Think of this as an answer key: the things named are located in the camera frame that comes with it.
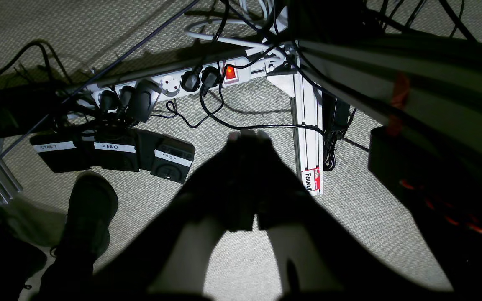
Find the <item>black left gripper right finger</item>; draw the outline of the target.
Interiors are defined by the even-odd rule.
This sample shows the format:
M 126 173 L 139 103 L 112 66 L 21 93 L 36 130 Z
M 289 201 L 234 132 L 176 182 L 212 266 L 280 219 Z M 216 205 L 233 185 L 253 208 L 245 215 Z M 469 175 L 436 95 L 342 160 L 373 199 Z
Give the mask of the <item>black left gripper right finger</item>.
M 258 220 L 285 293 L 453 293 L 421 285 L 379 261 L 314 200 L 265 132 L 257 132 L 256 141 L 279 187 L 260 204 Z

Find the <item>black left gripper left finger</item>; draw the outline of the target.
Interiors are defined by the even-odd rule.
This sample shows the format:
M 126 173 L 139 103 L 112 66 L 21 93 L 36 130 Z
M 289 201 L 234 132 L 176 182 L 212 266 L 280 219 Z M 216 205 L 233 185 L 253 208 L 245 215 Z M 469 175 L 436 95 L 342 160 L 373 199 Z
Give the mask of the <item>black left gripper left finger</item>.
M 230 224 L 241 147 L 231 133 L 141 233 L 95 275 L 96 293 L 202 293 L 213 249 Z

